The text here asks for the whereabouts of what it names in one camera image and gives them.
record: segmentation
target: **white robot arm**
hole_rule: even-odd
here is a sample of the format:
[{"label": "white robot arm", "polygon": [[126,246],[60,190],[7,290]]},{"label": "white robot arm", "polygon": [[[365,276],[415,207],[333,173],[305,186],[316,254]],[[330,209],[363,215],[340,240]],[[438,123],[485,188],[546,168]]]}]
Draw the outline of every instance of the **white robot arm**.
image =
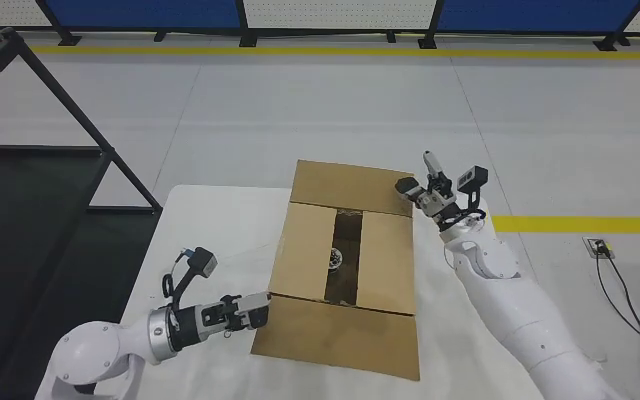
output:
[{"label": "white robot arm", "polygon": [[549,296],[520,273],[509,246],[485,227],[480,187],[488,171],[475,166],[458,179],[469,196],[460,209],[452,182],[425,152],[428,186],[403,178],[396,190],[436,222],[453,267],[491,334],[524,366],[546,400],[622,400],[577,347]]},{"label": "white robot arm", "polygon": [[[67,333],[56,345],[37,400],[133,400],[146,362],[157,365],[175,357],[187,346],[201,343],[219,332],[256,329],[267,323],[271,296],[224,296],[219,302],[180,309],[180,297],[195,276],[208,278],[217,265],[212,253],[198,247],[186,249],[189,270],[173,288],[171,274],[163,278],[166,307],[151,311],[130,327],[109,322],[89,322]],[[125,375],[120,393],[113,396],[81,394],[74,386]]]}]

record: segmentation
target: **floor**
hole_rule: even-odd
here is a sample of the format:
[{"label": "floor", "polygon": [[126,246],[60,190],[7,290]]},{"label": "floor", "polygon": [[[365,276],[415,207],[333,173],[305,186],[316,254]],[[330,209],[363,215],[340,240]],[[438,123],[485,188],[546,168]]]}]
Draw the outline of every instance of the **floor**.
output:
[{"label": "floor", "polygon": [[[32,33],[30,44],[55,44]],[[400,37],[396,48],[415,48]],[[623,51],[638,51],[640,42]],[[87,34],[81,46],[236,47],[237,39]],[[380,37],[260,47],[387,47]],[[444,49],[595,51],[587,39],[443,38]],[[490,170],[502,215],[635,216],[640,60],[42,54],[161,203],[179,184],[290,187],[296,160],[412,171],[434,151],[450,177]],[[0,144],[91,139],[21,61],[0,75]],[[109,171],[94,204],[143,205]],[[561,308],[585,354],[640,398],[640,340],[599,288],[583,233],[502,234]],[[640,307],[638,235],[605,235]],[[605,284],[623,312],[620,285]]]}]

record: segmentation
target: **yellow floor line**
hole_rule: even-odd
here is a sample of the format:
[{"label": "yellow floor line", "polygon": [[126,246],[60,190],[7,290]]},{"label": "yellow floor line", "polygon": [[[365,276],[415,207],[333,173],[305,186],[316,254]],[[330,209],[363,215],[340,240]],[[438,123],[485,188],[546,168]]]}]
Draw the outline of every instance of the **yellow floor line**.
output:
[{"label": "yellow floor line", "polygon": [[494,215],[497,232],[640,233],[640,217],[525,217]]},{"label": "yellow floor line", "polygon": [[607,59],[638,60],[640,52],[460,50],[402,48],[328,47],[107,47],[107,46],[31,46],[40,54],[166,55],[166,56],[369,56],[369,57],[480,57],[528,59]]}]

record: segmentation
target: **white table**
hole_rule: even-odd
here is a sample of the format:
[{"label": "white table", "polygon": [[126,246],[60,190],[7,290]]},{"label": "white table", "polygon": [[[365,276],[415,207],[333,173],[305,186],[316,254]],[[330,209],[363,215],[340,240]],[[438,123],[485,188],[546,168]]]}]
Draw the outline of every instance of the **white table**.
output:
[{"label": "white table", "polygon": [[[164,304],[162,275],[184,247],[220,264],[196,278],[183,307],[267,288],[288,189],[177,186],[156,229],[122,318],[131,324]],[[518,399],[540,400],[526,371],[495,341],[443,258],[435,224],[414,213],[421,381],[250,354],[254,333],[210,337],[159,366],[147,366],[139,399]],[[186,267],[176,270],[179,279]],[[101,384],[97,393],[113,390]]]}]

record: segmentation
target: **cardboard box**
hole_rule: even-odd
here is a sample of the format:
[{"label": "cardboard box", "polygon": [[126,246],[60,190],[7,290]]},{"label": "cardboard box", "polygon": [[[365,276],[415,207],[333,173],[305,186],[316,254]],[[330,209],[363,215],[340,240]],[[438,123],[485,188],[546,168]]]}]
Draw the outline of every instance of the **cardboard box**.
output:
[{"label": "cardboard box", "polygon": [[394,188],[407,176],[298,161],[253,354],[420,380],[412,205]]}]

